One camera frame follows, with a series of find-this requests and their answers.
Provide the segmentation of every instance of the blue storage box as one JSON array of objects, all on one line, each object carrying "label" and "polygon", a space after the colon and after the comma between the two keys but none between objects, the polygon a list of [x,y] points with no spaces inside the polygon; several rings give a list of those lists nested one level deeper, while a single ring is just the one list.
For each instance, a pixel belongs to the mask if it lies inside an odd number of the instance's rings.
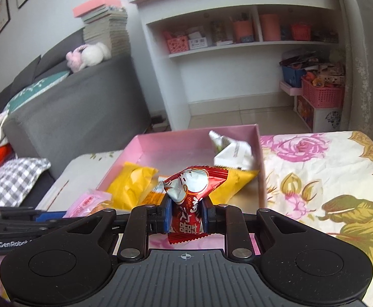
[{"label": "blue storage box", "polygon": [[292,69],[290,67],[282,66],[283,68],[283,78],[287,84],[292,87],[301,87],[301,77],[307,72],[304,69]]}]

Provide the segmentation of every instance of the white plush toy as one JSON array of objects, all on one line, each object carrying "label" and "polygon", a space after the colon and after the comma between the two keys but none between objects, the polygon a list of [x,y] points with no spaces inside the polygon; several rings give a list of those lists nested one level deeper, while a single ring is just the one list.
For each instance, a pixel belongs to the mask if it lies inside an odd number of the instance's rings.
[{"label": "white plush toy", "polygon": [[82,45],[66,55],[67,66],[77,73],[85,67],[95,66],[103,60],[111,59],[111,52],[102,42],[95,45]]}]

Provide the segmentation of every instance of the white curtain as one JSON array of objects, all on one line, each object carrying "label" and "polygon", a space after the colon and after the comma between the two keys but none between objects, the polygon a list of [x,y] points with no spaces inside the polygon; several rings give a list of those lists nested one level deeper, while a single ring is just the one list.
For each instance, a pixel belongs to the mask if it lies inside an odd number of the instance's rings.
[{"label": "white curtain", "polygon": [[347,56],[341,129],[373,140],[373,0],[340,0],[340,6]]}]

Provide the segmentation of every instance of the screw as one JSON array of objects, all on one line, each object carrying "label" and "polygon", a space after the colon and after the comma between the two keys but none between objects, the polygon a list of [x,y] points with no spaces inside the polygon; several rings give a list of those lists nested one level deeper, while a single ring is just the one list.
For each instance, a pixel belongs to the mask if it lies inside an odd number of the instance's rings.
[{"label": "screw", "polygon": [[248,257],[252,256],[252,252],[246,248],[237,248],[232,252],[232,255],[239,259],[247,259]]},{"label": "screw", "polygon": [[126,259],[133,259],[140,254],[141,254],[140,251],[135,248],[126,248],[121,251],[121,256]]}]

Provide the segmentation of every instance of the gray checkered pillow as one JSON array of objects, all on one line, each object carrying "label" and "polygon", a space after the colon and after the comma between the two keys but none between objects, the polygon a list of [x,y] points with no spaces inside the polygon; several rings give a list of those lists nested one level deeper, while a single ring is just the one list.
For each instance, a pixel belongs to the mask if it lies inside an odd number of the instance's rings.
[{"label": "gray checkered pillow", "polygon": [[50,168],[41,158],[19,158],[0,167],[0,207],[18,207],[40,174]]}]

